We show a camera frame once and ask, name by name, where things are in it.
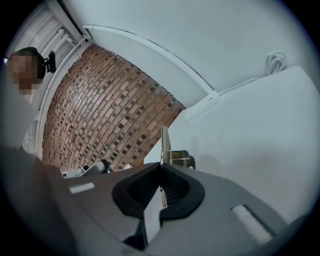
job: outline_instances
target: brick wall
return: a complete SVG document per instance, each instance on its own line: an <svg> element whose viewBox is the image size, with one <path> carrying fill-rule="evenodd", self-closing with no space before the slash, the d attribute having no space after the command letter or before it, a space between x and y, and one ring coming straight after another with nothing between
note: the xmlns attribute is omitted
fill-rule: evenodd
<svg viewBox="0 0 320 256"><path fill-rule="evenodd" d="M43 161L69 171L106 159L115 169L143 163L185 107L122 57L91 45L50 104Z"/></svg>

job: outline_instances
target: person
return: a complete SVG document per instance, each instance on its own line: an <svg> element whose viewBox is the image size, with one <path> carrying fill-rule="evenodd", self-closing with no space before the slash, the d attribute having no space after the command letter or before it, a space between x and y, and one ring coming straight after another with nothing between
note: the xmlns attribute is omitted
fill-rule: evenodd
<svg viewBox="0 0 320 256"><path fill-rule="evenodd" d="M30 95L32 90L36 90L46 74L45 60L35 47L14 52L9 56L6 66L8 75L22 95Z"/></svg>
<svg viewBox="0 0 320 256"><path fill-rule="evenodd" d="M24 95L42 82L46 65L34 47L13 54L0 70L0 184L8 215L12 212L31 236L59 255L77 255L77 246L53 197L48 166L25 152L21 143L37 111Z"/></svg>

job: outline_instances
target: gray panel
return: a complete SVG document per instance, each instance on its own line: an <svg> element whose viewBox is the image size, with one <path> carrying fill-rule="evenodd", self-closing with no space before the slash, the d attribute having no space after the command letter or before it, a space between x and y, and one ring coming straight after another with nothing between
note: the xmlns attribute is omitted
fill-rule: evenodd
<svg viewBox="0 0 320 256"><path fill-rule="evenodd" d="M276 234L286 227L271 207L236 183L182 166L174 167L201 182L204 200L189 217L164 222L146 252L159 256L233 256L255 249L254 241L231 211L232 207L242 204Z"/></svg>
<svg viewBox="0 0 320 256"><path fill-rule="evenodd" d="M127 170L92 176L66 179L65 181L74 186L88 182L94 183L94 188L74 194L78 204L97 222L101 227L120 240L134 235L139 219L124 215L112 198L112 189L115 184L152 164L145 164Z"/></svg>
<svg viewBox="0 0 320 256"><path fill-rule="evenodd" d="M118 178L123 179L141 169L141 167L137 167L133 168L133 170L128 169L126 172L114 172L114 174L119 173L119 176L114 176L117 176L117 180ZM145 253L124 244L106 232L100 223L97 223L97 221L79 205L78 200L75 200L75 196L70 193L69 185L81 184L83 182L93 182L96 184L95 179L100 175L68 180L63 179L58 168L50 166L48 168L48 176L51 181L53 195L64 219L73 233L77 243L78 254L80 256L146 255Z"/></svg>

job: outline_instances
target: white trim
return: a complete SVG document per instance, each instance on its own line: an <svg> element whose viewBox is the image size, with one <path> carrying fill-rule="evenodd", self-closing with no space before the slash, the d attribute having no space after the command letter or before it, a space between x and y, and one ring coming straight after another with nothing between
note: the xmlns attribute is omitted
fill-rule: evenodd
<svg viewBox="0 0 320 256"><path fill-rule="evenodd" d="M82 36L71 22L69 17L66 15L60 4L56 0L47 0L45 1L46 6L54 14L54 16L60 21L63 26L71 33L77 42L82 40Z"/></svg>
<svg viewBox="0 0 320 256"><path fill-rule="evenodd" d="M133 40L141 45L144 45L145 47L150 48L151 50L155 51L156 53L160 54L164 58L166 58L168 61L172 62L174 65L179 67L187 76L189 76L197 85L199 85L207 94L211 94L214 90L210 87L210 85L199 75L197 74L190 66L188 66L185 62L183 62L181 59L179 59L177 56L173 55L168 50L160 47L159 45L142 38L136 34L126 32L121 29L107 27L107 26L97 26L97 25L83 25L83 29L88 30L100 30L105 31L109 33L113 33L125 38L128 38L130 40Z"/></svg>

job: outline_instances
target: white wall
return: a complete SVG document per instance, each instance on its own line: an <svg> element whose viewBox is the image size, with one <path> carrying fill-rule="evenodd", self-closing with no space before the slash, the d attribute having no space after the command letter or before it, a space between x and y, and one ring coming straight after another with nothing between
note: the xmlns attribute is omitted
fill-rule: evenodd
<svg viewBox="0 0 320 256"><path fill-rule="evenodd" d="M168 129L172 150L187 150L197 170L234 181L287 223L309 212L320 192L320 95L301 68L230 90L186 121L191 110ZM158 141L144 163L160 157Z"/></svg>
<svg viewBox="0 0 320 256"><path fill-rule="evenodd" d="M283 51L289 67L302 67L320 88L318 52L296 18L277 1L63 2L79 27L106 26L146 38L178 56L218 92L263 77L266 56L273 51Z"/></svg>

